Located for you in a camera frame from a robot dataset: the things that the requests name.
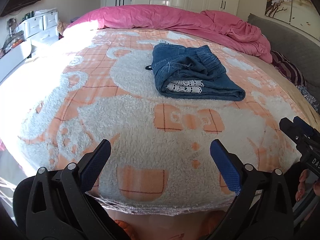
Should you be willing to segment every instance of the purple striped cushion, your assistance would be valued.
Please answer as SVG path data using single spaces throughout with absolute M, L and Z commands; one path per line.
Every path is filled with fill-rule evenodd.
M 287 60 L 281 53 L 271 51 L 273 66 L 296 86 L 307 87 L 307 82 L 298 68 Z

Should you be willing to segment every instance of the drawer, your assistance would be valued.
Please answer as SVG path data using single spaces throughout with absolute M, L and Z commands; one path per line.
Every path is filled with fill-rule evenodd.
M 43 16 L 43 29 L 47 30 L 58 24 L 58 13 L 52 12 Z
M 43 31 L 43 17 L 36 17 L 25 20 L 25 37 L 28 38 L 40 31 Z
M 31 40 L 31 44 L 36 47 L 47 47 L 59 40 L 59 34 L 57 27 L 51 27 L 50 29 L 41 31 L 32 37 L 28 38 Z

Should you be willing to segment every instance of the pink blanket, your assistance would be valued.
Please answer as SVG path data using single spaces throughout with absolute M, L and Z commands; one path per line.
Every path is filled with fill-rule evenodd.
M 194 13 L 162 5 L 104 7 L 85 14 L 63 34 L 68 36 L 104 28 L 178 31 L 272 62 L 270 43 L 258 27 L 220 11 Z

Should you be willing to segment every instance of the tree painting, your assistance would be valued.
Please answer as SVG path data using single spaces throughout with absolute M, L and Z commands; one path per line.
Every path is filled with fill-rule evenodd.
M 320 39 L 320 16 L 311 0 L 267 0 L 265 15 Z

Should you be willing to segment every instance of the drawer handle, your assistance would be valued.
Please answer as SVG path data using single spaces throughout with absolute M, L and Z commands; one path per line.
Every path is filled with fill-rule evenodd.
M 47 36 L 44 36 L 44 37 L 41 38 L 40 40 L 43 41 L 44 39 L 49 38 L 49 37 L 50 37 L 50 35 L 48 34 Z

